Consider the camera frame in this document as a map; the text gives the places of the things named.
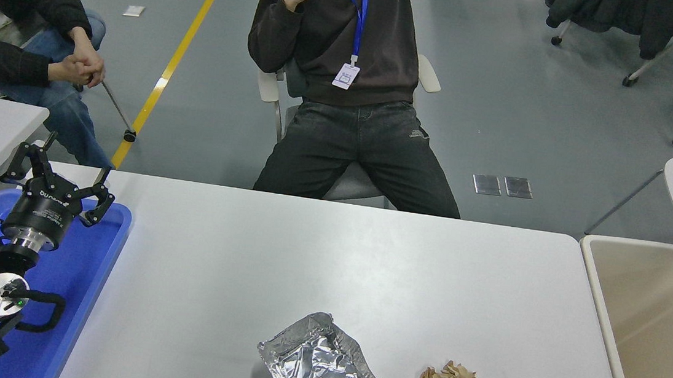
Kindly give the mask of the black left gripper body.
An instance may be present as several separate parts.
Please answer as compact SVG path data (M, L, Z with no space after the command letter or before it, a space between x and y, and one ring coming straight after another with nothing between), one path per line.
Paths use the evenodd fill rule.
M63 179L48 187L42 178L27 181L23 193L1 225L2 233L13 238L20 231L33 230L51 244L61 244L74 218L81 213L78 187Z

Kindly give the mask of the person's left hand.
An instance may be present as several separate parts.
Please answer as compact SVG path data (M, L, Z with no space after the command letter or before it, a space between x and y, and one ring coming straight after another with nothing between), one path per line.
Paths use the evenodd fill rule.
M74 55L84 56L88 61L89 69L94 73L94 81L91 88L99 85L105 78L104 59L101 57L96 48L93 47L91 39L87 36L87 32L81 26L71 29L69 36L74 41Z

